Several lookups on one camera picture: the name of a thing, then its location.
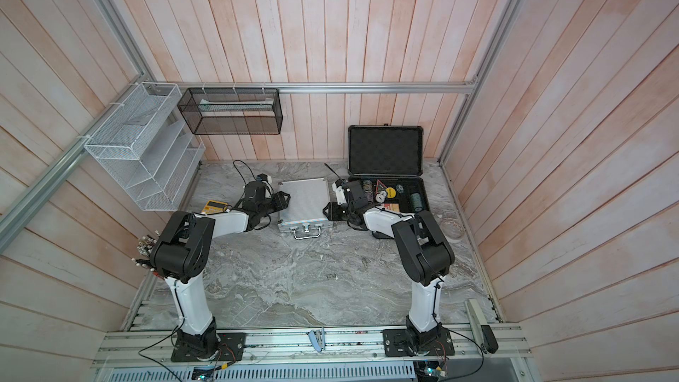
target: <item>black cable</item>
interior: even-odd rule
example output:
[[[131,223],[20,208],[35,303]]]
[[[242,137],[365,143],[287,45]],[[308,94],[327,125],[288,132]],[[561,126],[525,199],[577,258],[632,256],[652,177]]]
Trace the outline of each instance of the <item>black cable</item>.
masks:
[[[268,218],[269,218],[269,222],[268,222],[266,225],[262,226],[262,227],[253,227],[254,230],[261,230],[261,229],[263,229],[263,228],[267,228],[267,227],[271,224],[271,216],[270,216],[269,214],[267,214],[267,215],[265,215],[264,217],[268,217]]]
[[[236,163],[237,163],[237,162],[243,163],[243,165],[245,165],[246,167],[248,167],[248,170],[250,170],[250,174],[252,174],[253,179],[254,179],[254,180],[257,180],[257,178],[255,177],[255,173],[253,173],[253,169],[251,169],[250,166],[248,166],[248,164],[247,164],[245,161],[240,160],[240,159],[234,159],[234,160],[233,160],[233,168],[235,168],[236,171],[238,172],[238,174],[240,174],[240,178],[243,179],[243,183],[247,184],[247,182],[245,181],[245,177],[243,177],[243,175],[240,173],[240,170],[239,170],[238,167],[236,166]]]
[[[463,334],[461,334],[459,332],[455,332],[454,330],[451,330],[451,332],[453,332],[456,335],[460,335],[460,336],[462,336],[463,338],[466,338],[469,341],[472,341],[474,343],[474,345],[476,345],[476,348],[479,349],[479,353],[481,354],[481,364],[479,365],[479,367],[476,368],[476,370],[474,370],[471,373],[467,373],[466,375],[460,375],[460,376],[445,377],[445,378],[439,379],[437,382],[446,382],[446,381],[452,381],[454,379],[461,379],[463,377],[468,377],[468,376],[475,374],[476,372],[478,372],[481,369],[481,367],[483,367],[483,361],[484,361],[483,350],[481,349],[479,344],[477,344],[473,339],[467,338],[466,336],[464,336]]]
[[[155,358],[150,358],[150,357],[148,357],[147,355],[143,355],[143,354],[142,354],[142,352],[146,351],[147,349],[149,349],[149,348],[151,348],[151,347],[155,347],[156,345],[158,345],[158,344],[160,344],[161,342],[165,341],[167,338],[171,338],[171,337],[174,335],[174,333],[179,329],[180,326],[181,326],[181,325],[175,326],[174,329],[172,330],[172,332],[170,332],[170,334],[169,334],[168,336],[165,336],[163,339],[161,339],[160,341],[158,341],[157,343],[155,343],[155,344],[153,344],[153,345],[149,345],[148,347],[146,347],[146,348],[144,348],[144,349],[140,349],[140,350],[137,352],[137,354],[139,354],[140,356],[142,356],[142,357],[144,357],[144,358],[149,359],[150,361],[155,361],[157,364],[163,366],[163,367],[165,368],[165,370],[167,370],[168,372],[172,373],[172,375],[173,375],[174,377],[176,377],[176,379],[177,379],[179,382],[183,382],[183,381],[181,380],[181,378],[180,378],[179,376],[176,375],[175,372],[173,372],[172,370],[170,370],[170,369],[169,369],[167,366],[165,366],[163,363],[161,363],[160,361],[156,360]]]

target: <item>metal shelf organizer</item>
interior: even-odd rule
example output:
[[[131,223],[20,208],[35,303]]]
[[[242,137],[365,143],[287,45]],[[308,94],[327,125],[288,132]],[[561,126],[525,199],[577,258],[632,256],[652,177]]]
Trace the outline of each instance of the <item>metal shelf organizer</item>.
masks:
[[[184,121],[167,124],[177,85],[141,83],[101,124],[85,148],[145,211],[176,211],[205,146]]]

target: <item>metal vent grille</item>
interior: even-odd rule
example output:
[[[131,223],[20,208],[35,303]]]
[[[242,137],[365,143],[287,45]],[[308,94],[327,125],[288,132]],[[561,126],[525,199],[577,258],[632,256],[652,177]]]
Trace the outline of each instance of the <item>metal vent grille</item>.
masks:
[[[183,381],[191,380],[192,367],[170,367]],[[174,376],[167,370],[157,367],[114,370],[109,382],[161,382],[174,381]]]
[[[182,380],[191,380],[193,367],[171,368]],[[416,378],[412,361],[375,363],[248,364],[217,370],[217,381],[378,381]],[[165,369],[135,368],[114,370],[109,382],[163,382],[174,377]]]
[[[377,381],[379,379],[414,378],[411,361],[391,363],[309,363],[233,366],[219,370],[217,381]]]

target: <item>gray marble surface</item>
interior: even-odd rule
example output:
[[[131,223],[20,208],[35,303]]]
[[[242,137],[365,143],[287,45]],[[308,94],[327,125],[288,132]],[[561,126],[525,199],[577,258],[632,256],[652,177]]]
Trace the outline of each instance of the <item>gray marble surface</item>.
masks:
[[[332,183],[336,178],[319,162],[249,165],[256,175],[271,175],[274,186],[284,180],[324,177]],[[347,175],[346,162],[330,165]],[[242,167],[250,181],[250,172]],[[200,172],[189,210],[199,212],[209,199],[238,200],[243,182],[231,163],[209,163]],[[495,322],[469,241],[466,236],[456,239],[458,212],[441,169],[425,162],[422,178],[431,211],[455,252],[441,295],[443,322],[468,322],[463,304],[468,298],[476,298],[488,321]],[[375,239],[344,222],[336,222],[315,239],[297,240],[280,233],[275,219],[261,231],[215,238],[204,271],[208,306],[220,328],[403,324],[410,309],[411,283],[393,240]],[[171,329],[176,324],[173,300],[163,281],[157,281],[146,307],[136,329]]]

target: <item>cable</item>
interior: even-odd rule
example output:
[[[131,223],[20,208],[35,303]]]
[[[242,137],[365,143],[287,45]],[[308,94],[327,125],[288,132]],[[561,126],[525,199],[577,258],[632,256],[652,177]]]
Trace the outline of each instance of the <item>cable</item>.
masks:
[[[234,160],[233,160],[233,168],[235,168],[236,171],[238,172],[238,174],[240,174],[240,178],[243,179],[243,183],[244,183],[244,184],[247,184],[247,182],[245,181],[245,177],[243,177],[242,173],[240,172],[240,170],[239,170],[238,167],[236,166],[236,163],[237,163],[237,162],[243,163],[246,167],[248,167],[248,170],[250,170],[250,174],[252,174],[253,179],[257,180],[257,178],[255,177],[255,173],[253,173],[253,169],[251,169],[250,166],[248,166],[247,163],[246,163],[245,161],[240,160],[240,159],[234,159]]]
[[[270,216],[269,214],[267,214],[267,215],[265,215],[264,217],[268,217],[268,218],[269,218],[269,222],[268,222],[266,225],[262,226],[262,227],[253,227],[254,230],[261,230],[261,229],[263,229],[263,228],[267,228],[267,227],[271,224],[271,216]]]
[[[448,353],[446,352],[446,346],[442,344],[438,339],[436,340],[439,345],[441,345],[441,348],[443,348],[443,365],[446,367],[446,372],[448,371]]]
[[[463,334],[461,334],[459,332],[455,332],[454,330],[451,330],[451,332],[453,332],[455,335],[460,335],[463,338],[466,338],[467,340],[472,341],[474,343],[474,345],[476,345],[476,348],[479,349],[479,353],[481,354],[481,364],[479,365],[479,367],[476,368],[476,370],[474,370],[471,373],[467,373],[466,375],[460,375],[460,376],[445,377],[445,378],[439,379],[437,382],[446,382],[446,381],[452,381],[454,379],[461,379],[463,377],[468,377],[468,376],[475,374],[476,372],[478,372],[481,369],[481,367],[483,367],[483,361],[484,361],[483,350],[481,349],[479,344],[477,344],[473,339],[468,338],[468,337],[464,336]]]
[[[150,357],[148,357],[147,355],[143,355],[143,354],[142,354],[142,352],[146,351],[147,349],[149,349],[149,348],[151,348],[151,347],[155,347],[156,345],[158,345],[158,344],[160,344],[161,342],[165,341],[167,338],[171,338],[171,337],[174,335],[174,333],[179,329],[180,326],[181,326],[181,325],[175,326],[174,329],[172,330],[172,332],[170,332],[170,334],[169,334],[168,336],[165,336],[163,339],[161,339],[160,341],[158,341],[158,342],[155,343],[155,344],[149,345],[148,347],[146,347],[146,348],[144,348],[144,349],[140,349],[140,350],[137,352],[137,354],[139,354],[140,356],[142,356],[142,357],[144,357],[144,358],[149,359],[150,361],[155,361],[157,364],[163,366],[163,367],[165,368],[165,370],[167,370],[168,372],[172,373],[172,375],[173,375],[179,382],[183,382],[183,381],[181,380],[181,378],[179,378],[179,376],[176,375],[175,372],[173,372],[172,370],[170,370],[170,369],[169,369],[167,366],[165,366],[163,363],[161,363],[160,361],[156,360],[155,358],[150,358]]]
[[[215,360],[215,368],[212,371],[213,376],[215,376],[216,365],[219,364],[219,359],[221,359],[221,348],[219,349],[219,357],[217,357],[216,360]]]

